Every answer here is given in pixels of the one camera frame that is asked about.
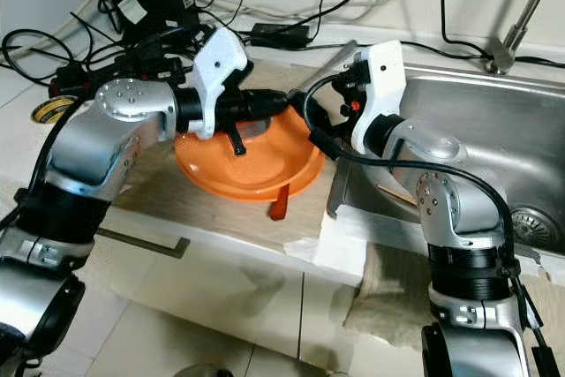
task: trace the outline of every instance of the tape roll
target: tape roll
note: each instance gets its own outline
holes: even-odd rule
[[[53,124],[77,100],[74,96],[56,96],[42,103],[32,112],[32,121],[38,124]]]

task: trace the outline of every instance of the faucet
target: faucet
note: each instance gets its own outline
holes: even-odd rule
[[[538,7],[539,1],[528,0],[522,15],[506,34],[504,42],[497,38],[492,39],[493,59],[485,64],[485,69],[488,72],[506,74],[514,66],[515,53],[528,31],[528,22]]]

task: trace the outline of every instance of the sink drain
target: sink drain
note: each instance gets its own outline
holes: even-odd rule
[[[541,247],[556,247],[559,235],[550,218],[536,209],[520,207],[512,212],[516,238],[522,243]]]

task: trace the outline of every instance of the stainless steel sink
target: stainless steel sink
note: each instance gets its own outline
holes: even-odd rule
[[[516,242],[565,254],[565,85],[409,66],[401,115],[461,140],[502,181]],[[418,222],[414,207],[376,185],[383,170],[338,164],[328,201]]]

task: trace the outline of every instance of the robotic arm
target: robotic arm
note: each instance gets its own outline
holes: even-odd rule
[[[341,135],[369,158],[338,147],[331,136],[339,132],[308,117],[308,102],[329,82],[345,100],[341,112],[349,119],[340,124]],[[311,140],[328,156],[386,167],[417,203],[432,275],[430,307],[437,319],[422,330],[426,376],[528,377],[525,327],[540,344],[533,348],[540,375],[558,376],[540,333],[541,319],[517,278],[508,223],[493,201],[506,207],[503,188],[490,170],[468,160],[459,140],[399,116],[405,84],[400,43],[382,43],[357,53],[347,71],[315,83],[305,94],[303,113]],[[485,183],[496,196],[485,191]]]
[[[63,127],[44,181],[0,229],[0,376],[62,342],[85,292],[72,271],[86,263],[98,226],[145,149],[177,132],[208,139],[224,130],[237,138],[237,121],[286,108],[282,92],[237,89],[251,69],[243,45],[222,28],[195,58],[195,89],[114,79]]]

